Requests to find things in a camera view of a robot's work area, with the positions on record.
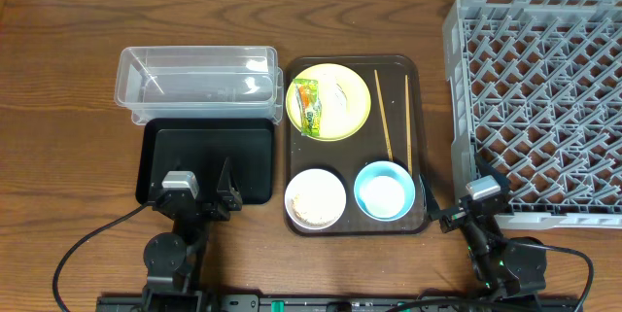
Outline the light blue bowl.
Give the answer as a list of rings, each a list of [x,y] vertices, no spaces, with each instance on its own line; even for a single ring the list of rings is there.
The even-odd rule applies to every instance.
[[[403,218],[414,206],[415,183],[403,167],[390,161],[365,166],[354,183],[359,208],[371,219],[393,222]]]

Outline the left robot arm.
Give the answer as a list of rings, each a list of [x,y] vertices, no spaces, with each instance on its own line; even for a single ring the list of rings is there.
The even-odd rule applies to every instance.
[[[226,222],[243,201],[226,158],[215,184],[203,191],[189,170],[169,171],[147,204],[173,221],[173,228],[153,237],[143,261],[147,283],[138,311],[219,311],[219,298],[200,288],[200,270],[209,240],[209,225]]]

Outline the white plastic wrap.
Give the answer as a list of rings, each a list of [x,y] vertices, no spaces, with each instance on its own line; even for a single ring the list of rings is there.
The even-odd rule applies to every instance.
[[[325,89],[328,108],[336,115],[345,115],[347,113],[347,97],[337,79],[331,75],[324,75],[323,88]]]

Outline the rice and food scraps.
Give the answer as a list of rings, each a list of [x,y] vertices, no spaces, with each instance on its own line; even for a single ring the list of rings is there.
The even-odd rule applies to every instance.
[[[299,193],[292,202],[295,215],[311,226],[321,226],[334,220],[337,206],[332,197],[326,194]]]

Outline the white bowl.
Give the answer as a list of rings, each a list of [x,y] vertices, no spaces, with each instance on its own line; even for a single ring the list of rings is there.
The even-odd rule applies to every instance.
[[[284,205],[293,223],[308,230],[334,225],[343,215],[346,190],[333,173],[320,168],[304,170],[287,184]]]

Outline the green snack wrapper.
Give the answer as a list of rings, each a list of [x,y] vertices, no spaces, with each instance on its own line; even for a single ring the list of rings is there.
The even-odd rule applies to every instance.
[[[294,79],[294,89],[300,112],[301,133],[310,137],[318,137],[322,117],[318,81]]]

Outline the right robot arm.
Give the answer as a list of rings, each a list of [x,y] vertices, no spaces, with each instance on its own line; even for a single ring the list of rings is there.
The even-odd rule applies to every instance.
[[[496,215],[506,209],[509,180],[481,156],[475,158],[481,177],[466,184],[459,202],[441,209],[428,181],[421,178],[428,202],[427,217],[444,233],[463,235],[476,279],[482,288],[474,295],[490,301],[534,295],[546,287],[546,254],[533,237],[503,236]]]

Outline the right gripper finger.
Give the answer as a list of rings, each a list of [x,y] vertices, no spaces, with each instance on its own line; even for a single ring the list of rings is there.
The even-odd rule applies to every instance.
[[[439,218],[440,208],[432,193],[429,182],[423,174],[419,175],[420,183],[424,192],[424,205],[426,209],[427,218],[429,220],[437,220]]]
[[[474,159],[482,177],[492,176],[499,184],[502,191],[509,191],[510,182],[504,174],[500,173],[500,171],[489,164],[481,155],[476,155]]]

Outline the white cup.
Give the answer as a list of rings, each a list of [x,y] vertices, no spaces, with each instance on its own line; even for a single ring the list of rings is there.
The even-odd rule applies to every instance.
[[[381,219],[397,215],[405,202],[403,187],[389,176],[368,181],[361,190],[361,197],[368,213]]]

